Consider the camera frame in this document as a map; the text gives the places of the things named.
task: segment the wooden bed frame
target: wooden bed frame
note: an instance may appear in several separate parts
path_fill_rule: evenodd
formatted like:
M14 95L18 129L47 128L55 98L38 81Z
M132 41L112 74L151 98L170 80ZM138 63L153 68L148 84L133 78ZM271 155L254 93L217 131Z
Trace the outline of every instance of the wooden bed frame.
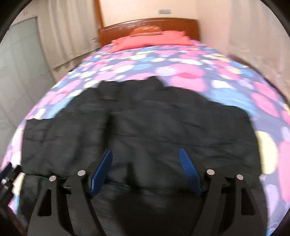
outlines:
M127 21L111 26L104 27L101 5L99 0L95 1L95 11L98 21L99 29L99 41L102 46L108 45L114 39L128 36L135 28L146 25L160 26L163 31L177 30L185 31L185 34L191 39L200 40L198 22L195 19L185 18L149 18Z

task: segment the red pillowcase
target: red pillowcase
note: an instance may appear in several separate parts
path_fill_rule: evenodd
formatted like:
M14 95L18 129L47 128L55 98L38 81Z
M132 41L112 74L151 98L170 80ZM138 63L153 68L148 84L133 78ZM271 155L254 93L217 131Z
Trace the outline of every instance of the red pillowcase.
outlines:
M159 45L195 45L184 31L163 31L160 35L150 36L125 36L113 40L112 43L114 45L110 52Z

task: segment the silver screw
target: silver screw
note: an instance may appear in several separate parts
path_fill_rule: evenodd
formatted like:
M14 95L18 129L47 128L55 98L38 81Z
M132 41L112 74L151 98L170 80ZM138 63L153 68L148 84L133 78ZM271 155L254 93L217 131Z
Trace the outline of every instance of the silver screw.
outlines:
M83 176L85 173L86 173L85 170L80 170L80 171L77 173L77 175L78 175L78 176Z
M212 170L212 169L208 169L206 172L207 172L209 175L214 175L214 174L215 174L215 171Z
M239 179L239 180L243 180L244 177L243 177L242 175L238 174L238 175L237 175L237 179Z
M53 182L56 180L56 176L55 175L52 175L51 177L49 177L49 181L50 182Z

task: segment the bedroom wall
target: bedroom wall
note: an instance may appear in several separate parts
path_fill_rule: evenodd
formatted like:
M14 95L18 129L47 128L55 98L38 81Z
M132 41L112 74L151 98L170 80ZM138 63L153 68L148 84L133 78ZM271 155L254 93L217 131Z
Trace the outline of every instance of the bedroom wall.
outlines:
M229 53L255 67L290 102L290 38L260 0L233 1Z
M125 21L154 18L197 18L195 0L100 0L104 26ZM158 15L159 9L170 9L170 15Z
M195 0L203 43L228 54L232 0Z

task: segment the wall switch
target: wall switch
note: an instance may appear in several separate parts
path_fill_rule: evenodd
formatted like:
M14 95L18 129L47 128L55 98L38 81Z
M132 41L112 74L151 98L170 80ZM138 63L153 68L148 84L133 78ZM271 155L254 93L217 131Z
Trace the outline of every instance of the wall switch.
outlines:
M160 9L158 10L158 14L171 14L170 9Z

